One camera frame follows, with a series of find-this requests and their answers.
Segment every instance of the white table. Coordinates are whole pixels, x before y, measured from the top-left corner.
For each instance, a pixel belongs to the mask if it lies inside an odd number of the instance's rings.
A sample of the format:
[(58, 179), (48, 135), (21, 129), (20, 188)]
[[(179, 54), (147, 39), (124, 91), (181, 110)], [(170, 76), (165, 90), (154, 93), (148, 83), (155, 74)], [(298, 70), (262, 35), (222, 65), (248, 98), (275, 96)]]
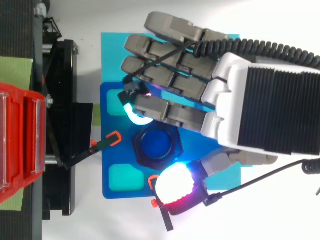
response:
[[(242, 38), (295, 46), (320, 54), (319, 3), (309, 0), (51, 0), (50, 15), (65, 39), (80, 47), (78, 102), (100, 102), (101, 32), (143, 32), (148, 13), (160, 11), (202, 28), (241, 34)], [(99, 140), (100, 127), (92, 129)], [(242, 169), (242, 182), (283, 166)], [(102, 157), (77, 165), (76, 207), (72, 216), (51, 212), (43, 222), (44, 240), (318, 240), (320, 176), (297, 166), (210, 206), (172, 217), (167, 233), (150, 197), (107, 200), (102, 195)]]

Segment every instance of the wire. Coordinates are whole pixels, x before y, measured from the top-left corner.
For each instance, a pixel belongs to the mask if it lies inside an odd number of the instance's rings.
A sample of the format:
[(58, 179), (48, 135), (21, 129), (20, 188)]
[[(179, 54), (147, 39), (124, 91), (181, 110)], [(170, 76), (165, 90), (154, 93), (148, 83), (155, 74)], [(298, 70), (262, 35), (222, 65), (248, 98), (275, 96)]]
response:
[(155, 60), (147, 65), (144, 65), (143, 67), (139, 68), (134, 73), (131, 73), (131, 74), (125, 76), (122, 80), (123, 84), (126, 85), (126, 84), (133, 82), (133, 78), (135, 76), (137, 76), (137, 75), (143, 73), (145, 70), (163, 62), (164, 60), (171, 58), (172, 56), (182, 52), (183, 50), (190, 48), (192, 45), (195, 45), (196, 43), (197, 43), (197, 41), (188, 41), (186, 44), (182, 45), (181, 47), (178, 47), (176, 50), (173, 50), (173, 51), (169, 52), (168, 54), (158, 58), (157, 60)]
[(320, 56), (315, 56), (312, 52), (302, 51), (300, 48), (272, 43), (270, 41), (241, 40), (240, 38), (199, 41), (193, 49), (195, 58), (211, 57), (218, 59), (225, 53), (234, 53), (240, 57), (262, 56), (279, 59), (284, 62), (320, 70)]
[(299, 161), (295, 161), (295, 162), (292, 162), (288, 165), (285, 165), (283, 167), (280, 167), (276, 170), (273, 170), (265, 175), (262, 175), (256, 179), (253, 179), (245, 184), (242, 184), (240, 186), (237, 186), (231, 190), (228, 190), (228, 191), (224, 191), (224, 192), (218, 192), (218, 193), (214, 193), (214, 194), (211, 194), (209, 195), (208, 199), (204, 202), (204, 205), (205, 206), (209, 206), (209, 205), (212, 205), (214, 203), (216, 203), (217, 201), (219, 201), (220, 199), (222, 199), (224, 196), (227, 196), (229, 194), (233, 194), (239, 190), (242, 190), (246, 187), (249, 187), (253, 184), (256, 184), (268, 177), (271, 177), (277, 173), (280, 173), (286, 169), (289, 169), (291, 167), (294, 167), (296, 165), (299, 165), (299, 164), (302, 164), (302, 170), (305, 174), (320, 174), (320, 159), (312, 159), (312, 160), (308, 160), (308, 159), (303, 159), (303, 160), (299, 160)]
[(249, 187), (249, 186), (251, 186), (252, 184), (258, 183), (258, 182), (260, 182), (260, 181), (262, 181), (262, 180), (264, 180), (264, 179), (266, 179), (266, 178), (268, 178), (268, 177), (271, 177), (272, 175), (275, 175), (275, 174), (277, 174), (277, 173), (280, 173), (280, 172), (282, 172), (282, 171), (284, 171), (284, 170), (286, 170), (286, 169), (289, 169), (289, 168), (291, 168), (291, 167), (294, 167), (294, 166), (296, 166), (296, 165), (302, 164), (302, 163), (304, 163), (305, 161), (306, 161), (306, 160), (295, 161), (295, 162), (293, 162), (293, 163), (290, 163), (290, 164), (288, 164), (288, 165), (285, 165), (285, 166), (283, 166), (283, 167), (280, 167), (280, 168), (278, 168), (278, 169), (276, 169), (276, 170), (274, 170), (274, 171), (271, 171), (271, 172), (269, 172), (269, 173), (267, 173), (267, 174), (265, 174), (265, 175), (262, 175), (262, 176), (260, 176), (260, 177), (258, 177), (258, 178), (256, 178), (256, 179), (253, 179), (253, 180), (251, 180), (251, 181), (249, 181), (249, 182), (247, 182), (247, 183), (245, 183), (245, 184), (242, 184), (242, 185), (240, 185), (240, 186), (237, 186), (237, 187), (235, 187), (235, 188), (233, 188), (233, 189), (231, 189), (231, 190), (222, 192), (222, 193), (221, 193), (221, 194), (222, 194), (222, 197), (224, 197), (224, 196), (226, 196), (226, 195), (229, 195), (229, 194), (232, 194), (232, 193), (235, 193), (235, 192), (237, 192), (237, 191), (239, 191), (239, 190), (241, 190), (241, 189), (244, 189), (244, 188), (246, 188), (246, 187)]

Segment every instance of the glowing fingertip sensor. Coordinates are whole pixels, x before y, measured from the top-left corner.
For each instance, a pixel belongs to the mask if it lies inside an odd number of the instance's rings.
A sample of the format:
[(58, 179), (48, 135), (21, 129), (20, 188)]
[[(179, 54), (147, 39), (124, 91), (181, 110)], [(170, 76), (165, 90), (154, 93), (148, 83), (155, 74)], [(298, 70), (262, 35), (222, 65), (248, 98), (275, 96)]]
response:
[(133, 122), (136, 125), (142, 126), (142, 125), (147, 125), (153, 121), (152, 118), (149, 117), (141, 117), (138, 116), (137, 114), (134, 113), (133, 107), (131, 106), (130, 103), (127, 103), (124, 105), (124, 110), (126, 114), (128, 115), (129, 119), (131, 122)]
[(155, 184), (155, 192), (160, 201), (168, 205), (191, 194), (194, 184), (187, 166), (182, 162), (176, 162), (160, 174)]

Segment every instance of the round blue button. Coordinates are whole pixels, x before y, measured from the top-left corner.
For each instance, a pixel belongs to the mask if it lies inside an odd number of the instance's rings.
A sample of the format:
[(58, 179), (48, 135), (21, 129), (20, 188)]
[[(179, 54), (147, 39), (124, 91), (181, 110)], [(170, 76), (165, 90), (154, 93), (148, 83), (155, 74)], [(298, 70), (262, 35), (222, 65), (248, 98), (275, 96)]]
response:
[(146, 132), (142, 138), (142, 150), (152, 159), (162, 159), (171, 150), (171, 138), (161, 129)]

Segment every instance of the black hexagonal nut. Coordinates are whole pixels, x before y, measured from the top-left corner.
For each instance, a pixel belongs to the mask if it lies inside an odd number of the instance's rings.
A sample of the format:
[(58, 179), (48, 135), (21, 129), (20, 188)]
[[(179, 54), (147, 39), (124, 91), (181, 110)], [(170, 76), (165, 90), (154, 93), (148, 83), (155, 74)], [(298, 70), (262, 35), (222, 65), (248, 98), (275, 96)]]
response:
[[(148, 133), (151, 133), (154, 130), (165, 132), (171, 141), (168, 152), (160, 157), (150, 157), (143, 149), (144, 138)], [(176, 158), (180, 157), (184, 152), (178, 128), (176, 126), (171, 126), (158, 121), (153, 121), (152, 123), (139, 129), (132, 137), (131, 141), (137, 163), (140, 166), (154, 170), (162, 171), (166, 169), (172, 165)]]

